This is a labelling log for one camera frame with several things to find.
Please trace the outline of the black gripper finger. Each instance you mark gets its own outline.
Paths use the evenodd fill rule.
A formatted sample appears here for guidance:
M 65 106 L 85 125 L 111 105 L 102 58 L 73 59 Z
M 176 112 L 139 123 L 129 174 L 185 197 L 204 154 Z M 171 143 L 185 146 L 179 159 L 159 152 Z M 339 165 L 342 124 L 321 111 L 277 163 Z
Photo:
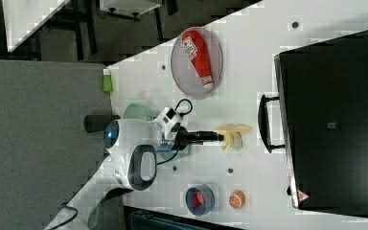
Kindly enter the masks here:
M 223 142 L 224 136 L 214 131 L 205 131 L 203 133 L 205 142 Z

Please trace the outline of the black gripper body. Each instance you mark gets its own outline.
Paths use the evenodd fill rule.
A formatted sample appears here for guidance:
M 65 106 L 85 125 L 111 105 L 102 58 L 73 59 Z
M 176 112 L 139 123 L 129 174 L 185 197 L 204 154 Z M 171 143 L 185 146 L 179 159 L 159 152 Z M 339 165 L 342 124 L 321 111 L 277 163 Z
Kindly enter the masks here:
M 184 150 L 187 146 L 200 144 L 203 142 L 203 132 L 189 132 L 185 127 L 181 126 L 174 139 L 173 150 Z

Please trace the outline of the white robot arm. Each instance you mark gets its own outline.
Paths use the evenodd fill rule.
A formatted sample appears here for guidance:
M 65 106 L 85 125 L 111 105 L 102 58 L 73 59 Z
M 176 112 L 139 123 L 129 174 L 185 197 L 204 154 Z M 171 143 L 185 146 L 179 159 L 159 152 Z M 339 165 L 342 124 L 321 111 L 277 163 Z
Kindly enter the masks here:
M 76 230 L 88 230 L 90 215 L 110 191 L 144 191 L 150 187 L 157 175 L 157 152 L 223 140 L 224 136 L 215 131 L 189 131 L 180 121 L 167 118 L 112 121 L 104 130 L 108 156 L 80 190 L 81 226 Z

